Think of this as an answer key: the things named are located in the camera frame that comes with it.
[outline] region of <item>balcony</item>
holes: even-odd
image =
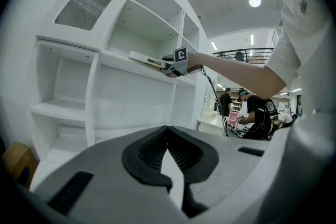
[[[227,50],[215,52],[214,56],[257,65],[264,65],[271,56],[273,50],[274,48]]]

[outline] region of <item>cardboard box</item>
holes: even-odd
[[[14,142],[2,155],[1,161],[16,183],[30,187],[38,160],[28,146]]]

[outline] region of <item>cabinet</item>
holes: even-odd
[[[199,74],[171,79],[128,56],[198,52],[199,33],[175,0],[58,0],[37,34],[28,79],[40,159],[58,167],[104,140],[190,127]]]

